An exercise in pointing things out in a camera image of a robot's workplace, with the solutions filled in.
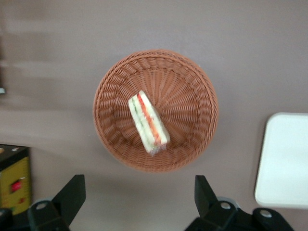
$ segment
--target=yellow device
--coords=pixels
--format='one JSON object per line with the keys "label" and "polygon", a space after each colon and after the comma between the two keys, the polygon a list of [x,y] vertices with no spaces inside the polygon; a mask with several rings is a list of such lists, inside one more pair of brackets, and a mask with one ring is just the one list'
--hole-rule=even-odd
{"label": "yellow device", "polygon": [[0,144],[0,207],[13,215],[32,203],[29,148]]}

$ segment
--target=metal screw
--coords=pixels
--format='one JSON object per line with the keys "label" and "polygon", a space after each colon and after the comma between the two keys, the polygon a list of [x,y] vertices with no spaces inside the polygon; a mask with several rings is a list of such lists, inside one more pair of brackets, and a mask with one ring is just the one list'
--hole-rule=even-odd
{"label": "metal screw", "polygon": [[46,207],[46,205],[47,205],[47,204],[46,204],[45,202],[40,203],[40,204],[37,205],[37,208],[36,208],[36,209],[37,209],[37,210],[43,209],[43,208]]}
{"label": "metal screw", "polygon": [[220,206],[224,209],[231,209],[231,205],[228,204],[227,202],[222,202]]}
{"label": "metal screw", "polygon": [[262,216],[264,216],[265,218],[271,218],[271,213],[270,213],[269,211],[267,211],[267,210],[262,209],[262,210],[260,211],[260,214],[261,214]]}

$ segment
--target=brown woven basket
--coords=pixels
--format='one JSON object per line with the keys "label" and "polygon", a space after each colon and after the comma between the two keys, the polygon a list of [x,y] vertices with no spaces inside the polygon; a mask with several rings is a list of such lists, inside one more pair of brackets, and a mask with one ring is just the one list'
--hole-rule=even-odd
{"label": "brown woven basket", "polygon": [[[143,90],[170,134],[165,151],[146,153],[128,108]],[[190,59],[168,50],[131,54],[116,63],[97,88],[93,116],[105,147],[122,163],[147,172],[179,169],[196,159],[214,135],[215,90]]]}

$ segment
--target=sandwich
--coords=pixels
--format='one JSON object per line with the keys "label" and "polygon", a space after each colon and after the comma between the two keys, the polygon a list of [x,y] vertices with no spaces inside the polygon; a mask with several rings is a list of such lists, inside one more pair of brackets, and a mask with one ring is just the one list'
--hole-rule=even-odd
{"label": "sandwich", "polygon": [[164,150],[170,136],[146,94],[141,90],[128,106],[146,152],[154,155]]}

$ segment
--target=white tray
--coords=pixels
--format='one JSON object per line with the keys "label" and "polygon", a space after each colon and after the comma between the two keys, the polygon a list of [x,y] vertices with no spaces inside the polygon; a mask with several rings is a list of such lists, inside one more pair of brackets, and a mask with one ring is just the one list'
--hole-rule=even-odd
{"label": "white tray", "polygon": [[268,120],[255,198],[266,207],[308,208],[308,114]]}

